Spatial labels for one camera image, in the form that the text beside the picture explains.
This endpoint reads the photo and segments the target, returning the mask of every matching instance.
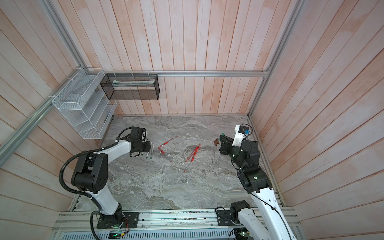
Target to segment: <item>white wire mesh rack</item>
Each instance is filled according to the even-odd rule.
[[[87,75],[81,68],[52,101],[82,138],[101,139],[117,107],[95,91],[103,77],[103,70]]]

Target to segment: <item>slotted vent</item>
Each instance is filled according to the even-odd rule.
[[[235,235],[232,228],[215,228],[215,229],[180,229],[180,230],[131,230],[124,235],[122,239],[142,239],[142,240],[161,240],[161,239],[228,239]],[[98,237],[100,239],[108,239],[110,232],[121,231],[99,231]],[[62,240],[91,240],[94,239],[91,232],[68,232],[64,233]]]

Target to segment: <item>wooden wall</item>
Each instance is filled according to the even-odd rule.
[[[308,239],[384,239],[384,1],[309,1],[252,119]]]
[[[296,0],[52,0],[89,67],[263,70]],[[257,77],[159,78],[158,101],[118,114],[248,113]]]
[[[0,1],[0,144],[75,67],[39,1]],[[52,110],[0,168],[0,238],[45,239],[73,198],[58,181],[63,162],[96,147]]]

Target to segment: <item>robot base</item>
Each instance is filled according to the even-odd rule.
[[[139,219],[139,213],[138,212],[123,212],[125,219],[128,219],[128,227],[129,229],[136,228],[137,227],[137,220]],[[125,228],[126,225],[123,222],[122,226],[120,228]],[[112,228],[111,225],[108,224],[108,221],[100,217],[99,222],[97,223],[98,229],[106,229],[106,228]]]

